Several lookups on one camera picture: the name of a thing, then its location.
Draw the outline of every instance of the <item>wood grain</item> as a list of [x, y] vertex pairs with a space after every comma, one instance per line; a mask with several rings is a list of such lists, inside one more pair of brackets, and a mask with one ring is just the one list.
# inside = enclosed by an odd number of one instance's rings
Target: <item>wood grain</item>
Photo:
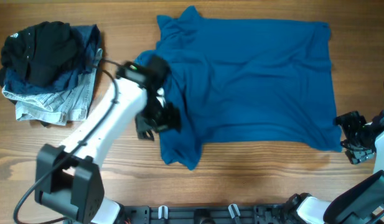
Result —
[[[98, 24], [105, 57], [132, 60], [159, 40], [156, 15], [177, 17], [191, 4], [205, 17], [329, 22], [338, 114], [359, 110], [370, 119], [384, 108], [384, 1], [0, 4], [0, 52], [5, 38], [18, 30], [65, 21]], [[108, 86], [106, 77], [99, 80], [93, 106]], [[37, 122], [17, 122], [14, 106], [0, 89], [0, 223], [12, 223], [15, 204], [33, 183], [39, 148], [46, 142], [57, 145], [79, 124], [43, 128]], [[165, 165], [159, 142], [138, 141], [131, 126], [115, 141], [102, 176], [106, 196], [125, 205], [226, 205], [284, 202], [302, 192], [333, 200], [368, 177], [372, 168], [372, 161], [353, 166], [341, 153], [299, 143], [240, 142], [204, 146], [198, 168], [188, 171], [180, 164]], [[39, 222], [59, 215], [28, 200], [21, 217]]]

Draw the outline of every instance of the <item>stack of folded clothes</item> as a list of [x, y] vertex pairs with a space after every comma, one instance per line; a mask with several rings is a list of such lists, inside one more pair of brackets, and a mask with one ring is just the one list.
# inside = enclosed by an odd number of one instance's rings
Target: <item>stack of folded clothes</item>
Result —
[[66, 125], [87, 118], [102, 49], [93, 26], [43, 22], [11, 35], [1, 52], [0, 86], [18, 121]]

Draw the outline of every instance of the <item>folded clothing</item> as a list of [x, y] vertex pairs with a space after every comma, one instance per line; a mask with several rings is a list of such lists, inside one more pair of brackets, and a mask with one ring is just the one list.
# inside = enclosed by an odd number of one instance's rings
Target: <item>folded clothing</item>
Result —
[[[94, 65], [99, 64], [102, 54], [102, 49], [98, 49]], [[17, 100], [18, 121], [37, 119], [51, 124], [66, 125], [67, 121], [82, 121], [87, 118], [95, 76], [95, 68], [92, 68], [89, 74], [79, 74], [78, 85], [72, 90], [60, 93], [19, 95], [7, 92], [6, 86], [2, 89], [2, 93], [9, 99]]]
[[100, 44], [96, 25], [43, 22], [28, 27], [5, 41], [1, 62], [6, 69], [0, 70], [0, 83], [3, 78], [6, 91], [28, 95], [71, 90], [79, 74], [91, 73], [87, 63]]
[[152, 54], [169, 62], [166, 101], [182, 129], [160, 134], [166, 164], [190, 170], [202, 144], [295, 141], [340, 151], [325, 22], [206, 19], [188, 7], [178, 19], [158, 16]]

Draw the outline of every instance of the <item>navy blue cloth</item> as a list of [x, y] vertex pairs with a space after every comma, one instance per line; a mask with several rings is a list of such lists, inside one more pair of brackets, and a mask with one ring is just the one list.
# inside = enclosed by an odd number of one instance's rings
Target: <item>navy blue cloth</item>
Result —
[[157, 23], [156, 50], [136, 62], [157, 54], [171, 67], [165, 98], [180, 109], [182, 129], [160, 134], [166, 164], [194, 169], [207, 142], [292, 141], [341, 151], [327, 23], [207, 19], [193, 6]]
[[87, 63], [93, 61], [96, 51], [100, 48], [101, 37], [100, 31], [96, 25], [74, 26], [72, 27], [72, 30], [77, 36], [79, 44], [83, 46], [83, 52], [80, 54], [80, 63], [75, 69], [61, 73], [52, 84], [41, 87], [32, 85], [21, 79], [19, 74], [12, 68], [8, 68], [6, 70], [4, 81], [6, 90], [17, 94], [36, 95], [40, 93], [56, 93], [75, 88], [78, 83], [79, 74], [88, 74], [92, 72], [92, 68], [89, 67]]

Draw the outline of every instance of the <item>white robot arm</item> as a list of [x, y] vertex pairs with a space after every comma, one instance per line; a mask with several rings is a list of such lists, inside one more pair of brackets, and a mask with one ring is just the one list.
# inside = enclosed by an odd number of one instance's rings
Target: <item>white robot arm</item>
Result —
[[[216, 224], [216, 222], [223, 224], [361, 224], [367, 223], [373, 218], [368, 214], [371, 214], [379, 205], [384, 206], [384, 128], [380, 132], [376, 129], [375, 140], [369, 142], [368, 146], [365, 146], [366, 142], [363, 143], [365, 149], [354, 148], [360, 145], [353, 139], [349, 139], [350, 142], [347, 142], [350, 143], [349, 146], [353, 145], [352, 148], [356, 149], [353, 152], [358, 152], [358, 154], [364, 152], [364, 155], [367, 155], [365, 159], [372, 156], [371, 153], [367, 153], [366, 149], [373, 148], [372, 143], [374, 143], [377, 153], [375, 174], [332, 203], [321, 201], [309, 194], [296, 194], [285, 204], [279, 205], [239, 208], [232, 204], [229, 207], [169, 209], [166, 206], [159, 208], [124, 207], [104, 198], [100, 168], [113, 141], [137, 114], [145, 114], [147, 126], [153, 127], [155, 131], [162, 131], [165, 129], [163, 127], [179, 128], [180, 118], [173, 111], [166, 113], [167, 120], [154, 118], [151, 120], [152, 122], [149, 121], [149, 116], [157, 110], [168, 109], [165, 105], [163, 106], [162, 102], [157, 103], [159, 100], [156, 98], [156, 92], [165, 77], [163, 74], [167, 73], [167, 65], [160, 58], [153, 58], [152, 61], [150, 68], [140, 67], [133, 63], [126, 63], [122, 66], [118, 72], [117, 84], [110, 86], [89, 118], [62, 142], [62, 146], [56, 148], [45, 145], [40, 150], [37, 157], [36, 180], [43, 177], [48, 170], [56, 169], [56, 171], [47, 176], [43, 182], [33, 186], [37, 203], [63, 214], [75, 223], [96, 224], [130, 224], [130, 222], [132, 224], [166, 224], [170, 222], [171, 224]], [[107, 109], [112, 103], [114, 103], [113, 109], [105, 117]], [[351, 118], [350, 114], [341, 117]], [[344, 132], [357, 132], [359, 128], [362, 128], [362, 125], [357, 125], [357, 130], [346, 129], [346, 127], [351, 127], [351, 119], [347, 119], [348, 122], [344, 119], [341, 121], [339, 125], [344, 124]], [[56, 167], [58, 163], [62, 163], [59, 168]], [[69, 167], [75, 169], [73, 175], [62, 171]], [[370, 206], [360, 202], [367, 197], [375, 197], [375, 199], [369, 200]], [[22, 200], [15, 209], [15, 222], [18, 221], [17, 213], [22, 205]], [[362, 214], [366, 215], [366, 208], [370, 213], [367, 214], [367, 217], [361, 217]], [[144, 212], [136, 214], [139, 209]]]

